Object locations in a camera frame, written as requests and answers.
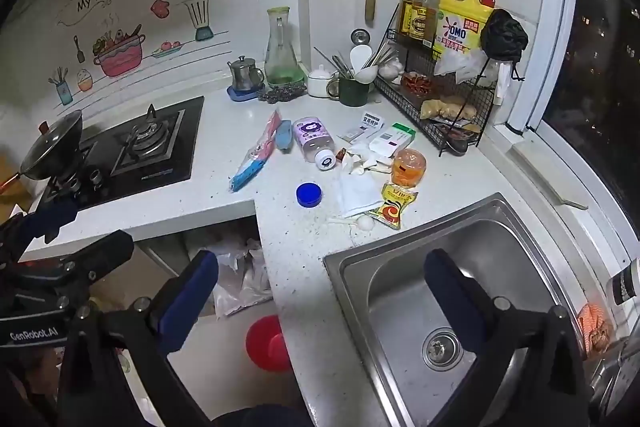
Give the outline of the light blue plastic case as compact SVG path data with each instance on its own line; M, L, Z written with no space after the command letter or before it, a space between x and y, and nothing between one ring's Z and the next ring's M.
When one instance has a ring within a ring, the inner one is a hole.
M293 130L292 122L289 120L282 120L274 135L274 144L280 152L288 153L292 148L293 143Z

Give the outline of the purple grape juice bottle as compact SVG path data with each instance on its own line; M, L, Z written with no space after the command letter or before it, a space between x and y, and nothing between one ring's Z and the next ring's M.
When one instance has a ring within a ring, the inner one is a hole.
M306 161L320 171L334 168L335 144L326 126L317 117L299 118L293 122L293 134Z

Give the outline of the dark woven coaster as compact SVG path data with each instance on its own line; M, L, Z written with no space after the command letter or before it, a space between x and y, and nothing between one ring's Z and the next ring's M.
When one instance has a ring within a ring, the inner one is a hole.
M274 86L267 84L267 86L260 91L258 100L268 104L277 104L295 100L306 92L306 84L303 81L275 84Z

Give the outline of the white tissue paper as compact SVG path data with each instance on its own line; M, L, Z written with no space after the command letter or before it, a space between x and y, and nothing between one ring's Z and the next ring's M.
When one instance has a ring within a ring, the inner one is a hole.
M336 198L341 217L352 218L382 205L382 185L346 154L337 178Z

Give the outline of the yellow red sauce packet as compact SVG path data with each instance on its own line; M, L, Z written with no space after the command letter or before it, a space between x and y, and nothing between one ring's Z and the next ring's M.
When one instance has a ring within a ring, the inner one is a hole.
M401 229L401 215L418 197L412 188L393 183L385 183L382 187L382 204L367 212L374 221L382 223L393 230Z

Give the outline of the pink blue plastic wrapper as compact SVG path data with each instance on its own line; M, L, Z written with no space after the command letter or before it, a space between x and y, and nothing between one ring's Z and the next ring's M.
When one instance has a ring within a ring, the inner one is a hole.
M276 148L274 140L278 128L282 124L280 112L276 109L268 119L262 136L256 144L250 148L239 167L238 171L232 176L229 188L232 193L239 192L256 174L262 170L265 163Z

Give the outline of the ginger root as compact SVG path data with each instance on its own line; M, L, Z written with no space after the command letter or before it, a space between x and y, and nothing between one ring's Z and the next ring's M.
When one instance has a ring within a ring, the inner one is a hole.
M462 96L457 95L425 100L420 109L420 118L422 120L437 116L448 120L455 120L456 118L473 119L476 115L476 107L465 101Z

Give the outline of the dark green enamel mug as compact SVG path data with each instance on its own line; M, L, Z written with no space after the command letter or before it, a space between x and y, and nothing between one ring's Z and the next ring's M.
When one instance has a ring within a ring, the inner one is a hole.
M356 80L337 76L329 81L326 93L332 100L337 100L348 107L361 107L368 103L369 87Z

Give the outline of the white lidded jar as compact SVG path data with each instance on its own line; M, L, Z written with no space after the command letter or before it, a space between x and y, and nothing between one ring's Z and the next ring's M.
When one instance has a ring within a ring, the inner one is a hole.
M311 98L329 98L328 87L333 79L333 75L320 64L317 68L308 72L307 93Z

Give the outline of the white woven sack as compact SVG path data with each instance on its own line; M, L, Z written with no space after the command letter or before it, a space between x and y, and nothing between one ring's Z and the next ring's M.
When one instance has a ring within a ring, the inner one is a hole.
M206 246L216 255L218 280L209 300L216 317L231 317L272 299L262 243L258 239L223 239Z

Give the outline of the blue bottle cap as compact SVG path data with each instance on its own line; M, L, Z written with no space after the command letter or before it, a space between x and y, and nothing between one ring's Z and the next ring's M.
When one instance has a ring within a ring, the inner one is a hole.
M314 208L322 201L322 190L318 184L306 182L295 191L296 200L304 208Z

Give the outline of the orange plastic jar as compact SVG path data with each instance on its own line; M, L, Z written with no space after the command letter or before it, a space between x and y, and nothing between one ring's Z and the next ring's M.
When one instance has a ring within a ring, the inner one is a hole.
M404 148L396 153L392 167L393 184L416 187L424 176L426 158L413 148Z

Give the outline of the black wok pan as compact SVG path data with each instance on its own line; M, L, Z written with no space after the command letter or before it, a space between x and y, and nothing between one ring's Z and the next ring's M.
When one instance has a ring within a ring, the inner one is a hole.
M21 163L20 169L1 184L4 193L21 178L41 181L61 176L79 150L82 133L82 112L73 110L51 124L49 129L36 140Z

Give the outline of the kitchen wall sticker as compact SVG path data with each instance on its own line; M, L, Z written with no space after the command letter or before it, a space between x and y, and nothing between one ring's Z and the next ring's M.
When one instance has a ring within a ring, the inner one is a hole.
M210 0L68 0L54 22L61 51L49 82L60 114L231 53Z

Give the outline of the white shampoo sachet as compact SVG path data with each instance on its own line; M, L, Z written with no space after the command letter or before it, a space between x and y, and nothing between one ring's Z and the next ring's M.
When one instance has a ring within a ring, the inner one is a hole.
M358 124L345 131L341 131L337 136L348 144L354 144L358 141L368 141L384 128L385 120L383 117L371 112L363 112Z

